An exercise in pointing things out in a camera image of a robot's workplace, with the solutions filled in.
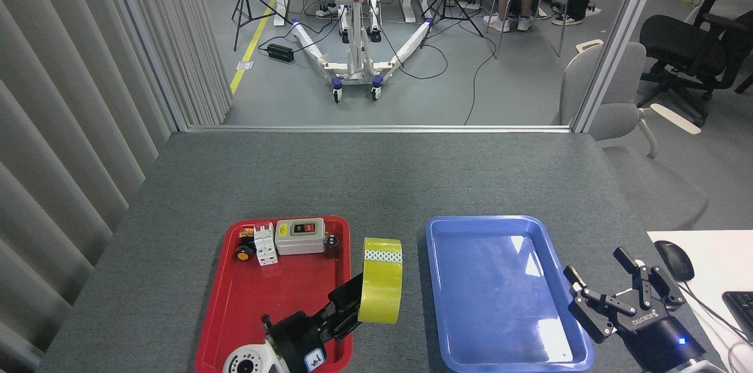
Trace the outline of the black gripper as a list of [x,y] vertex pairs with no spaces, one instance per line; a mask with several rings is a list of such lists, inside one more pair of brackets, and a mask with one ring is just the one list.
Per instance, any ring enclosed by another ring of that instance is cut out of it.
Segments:
[[[674,279],[660,266],[649,267],[634,260],[624,247],[616,247],[614,258],[632,276],[632,289],[637,291],[642,309],[659,301],[674,311],[687,302]],[[643,371],[667,372],[701,359],[707,352],[666,309],[637,313],[635,307],[616,297],[592,292],[572,265],[566,266],[563,274],[572,285],[568,310],[595,343],[611,336],[616,320],[610,316],[631,316],[621,317],[621,338]]]
[[322,313],[307,316],[297,311],[273,323],[268,314],[262,315],[267,341],[289,372],[312,372],[327,360],[325,342],[343,341],[361,322],[363,273],[352,277],[328,293],[328,308]]

